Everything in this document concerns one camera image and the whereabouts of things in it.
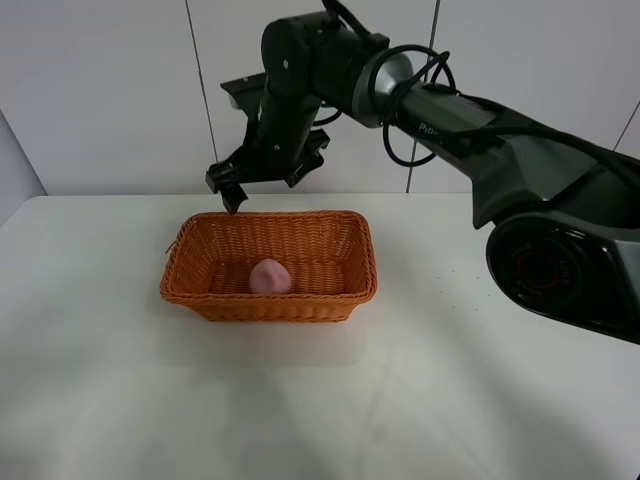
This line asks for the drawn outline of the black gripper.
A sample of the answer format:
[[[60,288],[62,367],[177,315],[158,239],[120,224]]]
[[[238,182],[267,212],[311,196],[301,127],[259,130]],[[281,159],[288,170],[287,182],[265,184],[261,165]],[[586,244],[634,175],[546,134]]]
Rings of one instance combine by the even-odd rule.
[[[314,95],[274,93],[266,80],[256,115],[247,117],[243,141],[225,161],[213,164],[206,182],[221,193],[229,214],[248,199],[248,183],[283,181],[296,186],[324,164],[321,151],[329,144],[324,130],[312,128],[321,100]]]

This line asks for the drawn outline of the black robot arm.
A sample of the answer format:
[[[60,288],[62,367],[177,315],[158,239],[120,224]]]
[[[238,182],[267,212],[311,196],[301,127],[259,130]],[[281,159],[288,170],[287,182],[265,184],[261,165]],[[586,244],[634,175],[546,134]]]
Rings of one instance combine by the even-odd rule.
[[[414,69],[337,1],[271,22],[264,70],[226,82],[247,128],[206,180],[235,213],[247,183],[297,184],[328,144],[322,106],[368,128],[397,128],[472,184],[473,224],[492,226],[489,271],[514,303],[538,315],[639,340],[639,163],[461,93],[447,53]]]

